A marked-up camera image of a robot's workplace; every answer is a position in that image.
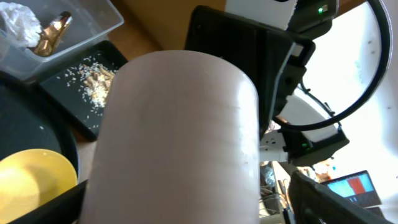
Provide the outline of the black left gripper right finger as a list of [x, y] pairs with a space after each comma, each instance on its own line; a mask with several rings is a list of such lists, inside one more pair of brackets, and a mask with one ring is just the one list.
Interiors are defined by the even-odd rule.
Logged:
[[290, 175], [289, 197], [299, 224], [390, 224], [299, 171]]

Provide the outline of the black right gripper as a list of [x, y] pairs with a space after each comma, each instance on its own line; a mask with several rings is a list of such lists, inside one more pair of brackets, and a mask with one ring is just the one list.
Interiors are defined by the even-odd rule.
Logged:
[[289, 31], [197, 6], [185, 49], [222, 58], [250, 78], [259, 97], [259, 135], [263, 136], [304, 76], [315, 43]]

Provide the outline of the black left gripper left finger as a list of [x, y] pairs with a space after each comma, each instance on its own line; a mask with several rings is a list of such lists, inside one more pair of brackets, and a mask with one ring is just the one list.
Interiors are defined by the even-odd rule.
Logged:
[[11, 224], [73, 223], [79, 219], [87, 183], [85, 180]]

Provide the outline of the yellow bowl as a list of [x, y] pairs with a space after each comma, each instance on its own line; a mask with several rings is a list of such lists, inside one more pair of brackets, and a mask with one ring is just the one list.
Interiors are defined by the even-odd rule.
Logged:
[[72, 163], [58, 152], [27, 149], [1, 160], [1, 223], [10, 223], [78, 185]]

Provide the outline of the pink cup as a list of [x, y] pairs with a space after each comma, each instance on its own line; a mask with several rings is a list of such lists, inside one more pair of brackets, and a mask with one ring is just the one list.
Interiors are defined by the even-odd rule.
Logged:
[[112, 82], [80, 223], [257, 223], [258, 96], [212, 55], [167, 50]]

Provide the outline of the brown gold coffee sachet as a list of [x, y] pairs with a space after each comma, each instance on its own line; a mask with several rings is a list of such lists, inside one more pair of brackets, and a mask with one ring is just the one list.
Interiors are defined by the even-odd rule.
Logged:
[[52, 55], [68, 30], [72, 20], [72, 14], [68, 11], [63, 11], [40, 33], [39, 43], [33, 49], [33, 52], [41, 57]]

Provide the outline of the white napkin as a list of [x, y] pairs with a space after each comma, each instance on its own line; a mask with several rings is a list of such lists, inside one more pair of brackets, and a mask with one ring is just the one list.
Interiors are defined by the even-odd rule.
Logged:
[[14, 2], [1, 2], [1, 19], [7, 38], [18, 47], [36, 47], [42, 27], [34, 12], [27, 6]]

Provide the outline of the food scraps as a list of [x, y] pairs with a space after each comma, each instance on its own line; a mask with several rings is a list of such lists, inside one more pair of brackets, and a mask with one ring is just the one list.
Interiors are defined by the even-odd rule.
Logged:
[[108, 93], [117, 68], [113, 63], [101, 62], [101, 54], [87, 56], [55, 76], [66, 92], [58, 102], [76, 118], [87, 122], [103, 115]]

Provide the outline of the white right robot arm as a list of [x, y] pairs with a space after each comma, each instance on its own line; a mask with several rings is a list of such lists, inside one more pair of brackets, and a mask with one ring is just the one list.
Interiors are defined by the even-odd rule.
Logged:
[[295, 166], [311, 166], [348, 144], [341, 124], [323, 116], [294, 90], [302, 84], [315, 43], [295, 26], [298, 1], [228, 1], [220, 11], [194, 8], [185, 49], [239, 68], [258, 95], [261, 151], [286, 152]]

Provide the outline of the laptop with coloured screen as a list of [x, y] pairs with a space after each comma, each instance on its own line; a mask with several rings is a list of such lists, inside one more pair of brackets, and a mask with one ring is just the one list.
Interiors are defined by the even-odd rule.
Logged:
[[380, 205], [379, 195], [374, 187], [369, 172], [363, 170], [354, 174], [342, 176], [322, 182], [334, 193], [366, 210], [385, 218]]

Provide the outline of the black round tray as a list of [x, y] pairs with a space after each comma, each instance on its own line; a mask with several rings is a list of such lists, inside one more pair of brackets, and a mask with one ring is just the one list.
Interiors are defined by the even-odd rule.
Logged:
[[31, 86], [1, 72], [1, 159], [27, 149], [58, 152], [80, 175], [76, 139], [58, 111]]

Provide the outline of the black rectangular tray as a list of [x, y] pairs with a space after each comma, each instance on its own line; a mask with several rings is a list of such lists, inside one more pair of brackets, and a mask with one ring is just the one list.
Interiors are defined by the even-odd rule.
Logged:
[[126, 57], [108, 40], [73, 54], [50, 67], [38, 81], [39, 90], [88, 141], [96, 141], [104, 104], [97, 103], [86, 78], [102, 69], [116, 72]]

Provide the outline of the clear plastic bin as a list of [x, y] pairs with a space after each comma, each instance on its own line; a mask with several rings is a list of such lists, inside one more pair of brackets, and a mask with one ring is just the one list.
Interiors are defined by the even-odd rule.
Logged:
[[46, 43], [52, 52], [41, 55], [21, 47], [6, 29], [1, 18], [1, 71], [20, 80], [34, 79], [62, 60], [104, 40], [124, 24], [124, 18], [110, 0], [15, 0], [28, 7], [43, 30], [52, 33]]

